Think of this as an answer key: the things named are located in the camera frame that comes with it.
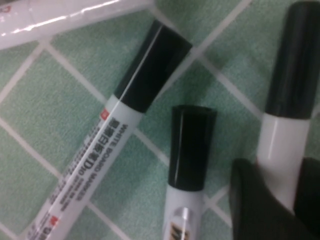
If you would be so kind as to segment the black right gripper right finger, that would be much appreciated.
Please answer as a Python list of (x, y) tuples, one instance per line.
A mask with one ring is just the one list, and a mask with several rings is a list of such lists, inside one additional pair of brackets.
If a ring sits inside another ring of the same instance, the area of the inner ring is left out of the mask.
[(302, 161), (294, 212), (313, 235), (320, 234), (320, 161), (312, 157)]

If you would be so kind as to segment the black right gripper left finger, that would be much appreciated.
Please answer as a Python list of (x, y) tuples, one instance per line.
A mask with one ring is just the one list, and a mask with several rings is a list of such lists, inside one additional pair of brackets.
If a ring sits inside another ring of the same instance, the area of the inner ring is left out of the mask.
[(258, 168), (245, 158), (232, 163), (229, 207), (235, 240), (318, 240), (294, 212), (266, 187)]

